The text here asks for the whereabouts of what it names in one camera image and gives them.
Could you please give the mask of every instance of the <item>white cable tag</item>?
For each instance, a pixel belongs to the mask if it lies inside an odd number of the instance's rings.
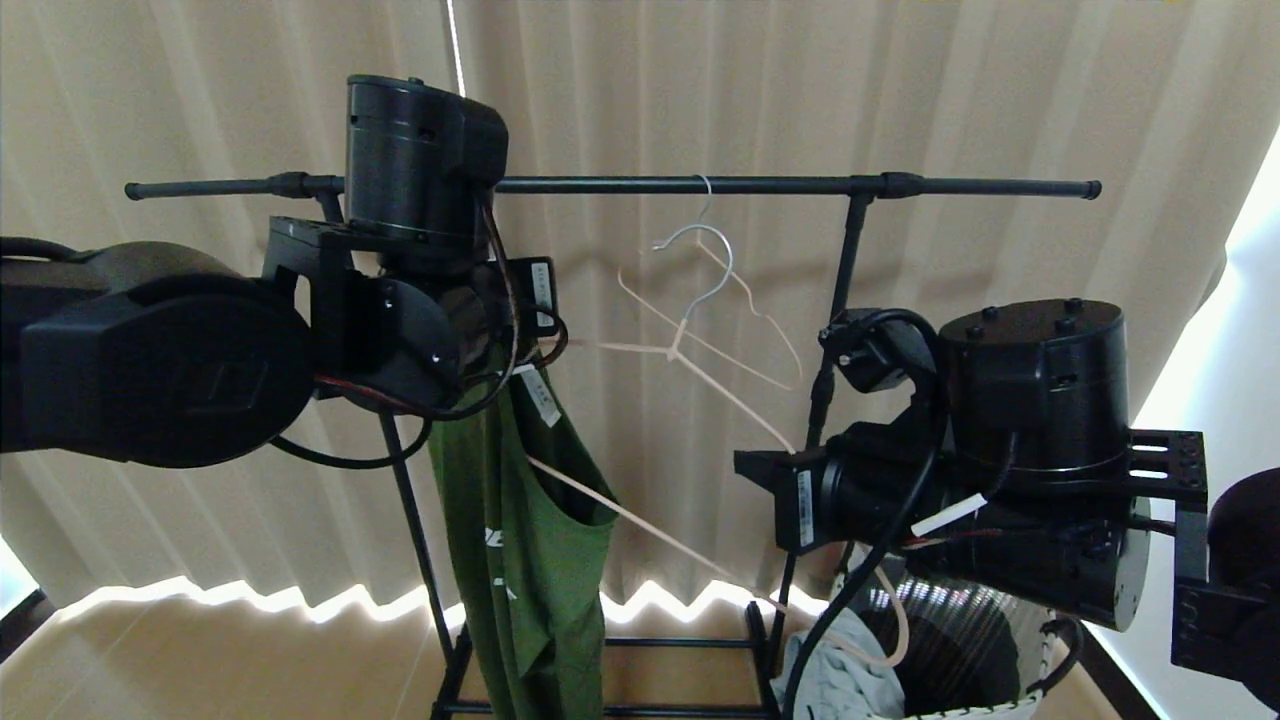
[[[529,400],[534,401],[534,406],[538,407],[538,414],[543,416],[543,421],[547,423],[548,428],[554,428],[556,423],[559,423],[561,411],[556,405],[556,398],[552,397],[552,391],[547,387],[547,382],[543,380],[541,373],[521,373],[521,379],[525,380],[525,389],[529,391]]]
[[[529,265],[529,273],[534,278],[534,302],[543,307],[552,307],[552,269],[547,263],[534,263]],[[547,313],[538,314],[538,327],[549,328],[556,324]]]
[[[960,502],[948,505],[938,512],[934,512],[933,515],[929,515],[928,518],[911,525],[911,534],[918,538],[923,538],[933,530],[950,525],[970,512],[977,512],[983,505],[987,505],[987,498],[983,497],[980,492],[975,492]]]
[[[805,547],[813,544],[813,473],[800,470],[796,488],[800,492],[800,547]]]

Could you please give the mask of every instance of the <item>green fabric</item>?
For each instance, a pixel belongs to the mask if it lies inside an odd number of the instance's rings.
[[[612,498],[568,418],[547,427],[515,377],[485,411],[438,423],[430,446],[453,573],[494,712],[600,717],[599,584],[616,515],[525,457]]]

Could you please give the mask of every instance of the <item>black clothing rack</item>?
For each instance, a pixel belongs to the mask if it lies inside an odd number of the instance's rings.
[[[526,195],[704,195],[710,188],[714,195],[840,195],[849,197],[849,210],[845,215],[845,237],[840,249],[840,264],[836,269],[835,291],[831,297],[831,318],[845,309],[849,301],[849,286],[854,274],[854,260],[858,256],[858,241],[861,237],[867,209],[873,200],[896,200],[919,195],[998,195],[998,196],[1042,196],[1042,197],[1080,197],[1093,200],[1102,191],[1098,181],[1064,182],[1030,179],[970,179],[970,178],[925,178],[913,173],[882,173],[878,176],[835,176],[835,177],[509,177],[495,187],[499,193]],[[342,222],[342,206],[338,195],[343,192],[343,178],[339,176],[310,176],[307,173],[280,173],[261,179],[236,179],[212,182],[178,183],[129,183],[124,188],[132,200],[147,197],[179,197],[202,195],[279,195],[283,197],[310,197],[320,202],[325,220]],[[827,409],[835,392],[833,359],[824,356],[813,380],[809,393],[809,429],[805,448],[817,447],[822,441],[822,430],[827,423]],[[383,434],[390,455],[401,454],[401,441],[396,432],[396,421],[390,415],[381,416]],[[492,714],[488,702],[461,700],[462,679],[471,661],[471,637],[466,625],[453,641],[444,624],[444,609],[436,592],[435,571],[426,546],[426,534],[417,514],[417,501],[410,484],[408,468],[401,460],[392,466],[396,484],[399,489],[404,516],[408,521],[413,552],[417,556],[422,580],[426,583],[428,600],[435,632],[444,652],[444,680],[431,710],[431,720],[448,720],[454,714]],[[795,578],[796,557],[788,553],[782,571],[782,587],[778,601],[787,605],[791,582]],[[777,662],[782,643],[781,614],[773,618],[773,625],[765,632],[764,619],[759,607],[750,603],[746,607],[746,639],[705,639],[705,638],[607,638],[609,647],[700,647],[722,650],[750,650],[755,666],[755,682],[760,693],[759,705],[716,706],[716,705],[612,705],[605,706],[609,717],[765,717],[776,720],[780,716],[778,703],[769,687],[769,678]]]

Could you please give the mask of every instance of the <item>curtain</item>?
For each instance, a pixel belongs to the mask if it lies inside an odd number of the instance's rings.
[[[984,305],[1087,296],[1128,315],[1137,411],[1222,259],[1280,119],[1280,6],[1103,3],[5,3],[3,229],[77,247],[191,243],[244,273],[284,200],[128,202],[125,181],[342,172],[349,73],[422,77],[497,108],[508,174],[852,174],[1101,179],[1098,200],[923,197],[872,205],[850,306],[942,324]],[[575,337],[664,343],[668,315],[718,268],[692,243],[649,243],[701,197],[499,196],[513,255],[556,259]],[[827,322],[846,202],[714,197],[760,310],[795,342],[786,392],[696,346],[699,363],[795,445]],[[691,238],[684,238],[685,243]],[[772,328],[730,288],[692,332],[778,379]],[[774,441],[677,364],[573,347],[552,368],[568,416],[617,496],[703,555],[777,583],[772,501],[731,452]],[[840,388],[828,432],[886,420],[905,396]],[[372,416],[338,402],[287,433],[380,451]],[[104,584],[187,575],[298,584],[315,605],[353,583],[387,602],[420,583],[389,473],[317,469],[274,448],[202,470],[61,452],[3,460],[5,539],[55,602]],[[447,568],[425,457],[412,471]],[[691,600],[708,575],[620,524],[614,598],[657,580]],[[447,601],[453,597],[445,582]]]

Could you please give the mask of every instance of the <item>beige floor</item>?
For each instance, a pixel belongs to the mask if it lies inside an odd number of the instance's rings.
[[[724,605],[685,625],[648,609],[617,634],[737,637]],[[262,612],[247,602],[175,597],[109,602],[54,616],[0,665],[0,717],[425,719],[442,673],[425,612],[375,621],[360,606],[323,624],[301,610]],[[741,651],[608,648],[607,702],[745,703],[756,700]],[[483,698],[471,671],[463,697]],[[1076,669],[1037,720],[1119,715]]]

